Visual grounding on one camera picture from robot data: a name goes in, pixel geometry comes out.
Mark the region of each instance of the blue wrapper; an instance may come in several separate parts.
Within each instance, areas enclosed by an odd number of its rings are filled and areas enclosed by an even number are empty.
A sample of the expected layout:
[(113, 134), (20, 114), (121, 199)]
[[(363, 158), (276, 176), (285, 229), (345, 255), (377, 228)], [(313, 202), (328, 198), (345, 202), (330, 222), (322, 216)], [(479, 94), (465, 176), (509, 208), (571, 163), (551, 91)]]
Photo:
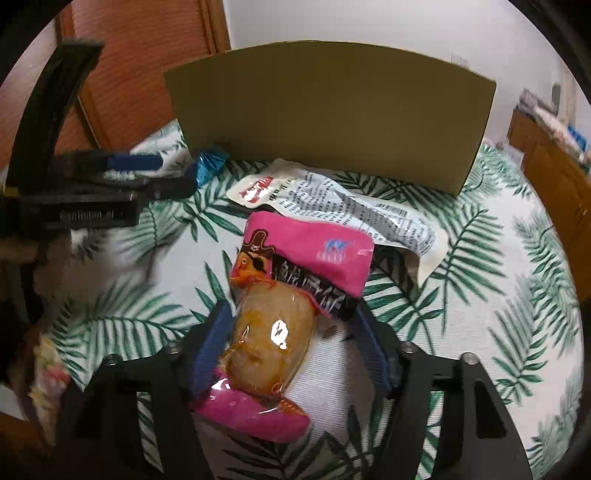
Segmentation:
[(201, 187), (217, 175), (228, 159), (228, 155), (219, 147), (203, 150), (196, 158), (196, 179), (197, 186)]

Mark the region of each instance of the leaf print fabric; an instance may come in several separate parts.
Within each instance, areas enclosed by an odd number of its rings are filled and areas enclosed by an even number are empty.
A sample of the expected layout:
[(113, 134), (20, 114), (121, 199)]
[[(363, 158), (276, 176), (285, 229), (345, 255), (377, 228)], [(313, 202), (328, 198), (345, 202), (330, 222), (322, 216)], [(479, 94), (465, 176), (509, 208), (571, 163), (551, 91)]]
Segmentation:
[[(137, 146), (161, 152), (164, 169), (190, 161), (178, 123)], [(187, 199), (152, 202), (136, 227), (76, 233), (62, 271), (39, 279), (50, 333), (82, 388), (102, 358), (156, 353), (203, 322), (222, 298), (248, 211), (225, 192), (263, 162), (229, 160)], [(334, 172), (347, 189), (409, 205), (449, 234), (444, 261), (408, 298), (394, 261), (370, 273), (363, 296), (380, 322), (427, 353), (474, 352), (504, 400), (532, 471), (543, 475), (564, 454), (576, 419), (583, 356), (579, 306), (568, 262), (543, 205), (512, 161), (481, 147), (457, 197), (395, 179)], [(374, 389), (345, 323), (319, 338), (288, 390), (312, 428), (290, 445), (245, 437), (196, 419), (219, 479), (368, 479), (381, 454), (392, 401)], [(433, 392), (417, 480), (437, 456), (441, 392)], [(138, 393), (146, 459), (161, 469), (150, 397)]]

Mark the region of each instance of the wooden cabinet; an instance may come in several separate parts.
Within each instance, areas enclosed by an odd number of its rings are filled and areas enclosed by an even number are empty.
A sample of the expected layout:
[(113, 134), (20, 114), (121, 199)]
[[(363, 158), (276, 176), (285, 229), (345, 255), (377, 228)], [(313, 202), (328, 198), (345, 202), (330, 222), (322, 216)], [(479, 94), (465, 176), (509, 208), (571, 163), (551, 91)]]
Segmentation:
[(524, 153), (524, 173), (556, 227), (583, 302), (591, 297), (591, 179), (521, 112), (514, 112), (508, 138)]

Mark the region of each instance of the cardboard box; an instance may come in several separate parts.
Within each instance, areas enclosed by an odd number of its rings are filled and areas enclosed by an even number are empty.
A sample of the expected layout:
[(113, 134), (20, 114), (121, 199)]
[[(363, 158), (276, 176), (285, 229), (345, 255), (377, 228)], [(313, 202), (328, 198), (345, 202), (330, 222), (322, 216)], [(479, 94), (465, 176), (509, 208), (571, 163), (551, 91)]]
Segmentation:
[(445, 61), (375, 45), (297, 41), (232, 50), (165, 81), (195, 155), (281, 157), (458, 194), (496, 84)]

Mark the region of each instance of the pirate hat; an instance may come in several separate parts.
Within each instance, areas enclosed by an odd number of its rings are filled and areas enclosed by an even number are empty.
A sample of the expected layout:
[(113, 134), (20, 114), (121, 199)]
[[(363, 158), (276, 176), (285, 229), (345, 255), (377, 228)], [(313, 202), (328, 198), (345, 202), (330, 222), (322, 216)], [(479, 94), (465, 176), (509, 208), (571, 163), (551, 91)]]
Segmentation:
[(272, 258), (275, 254), (275, 247), (265, 246), (265, 239), (267, 238), (266, 230), (255, 230), (252, 234), (251, 241), (242, 244), (243, 252), (250, 252), (260, 255), (265, 258)]

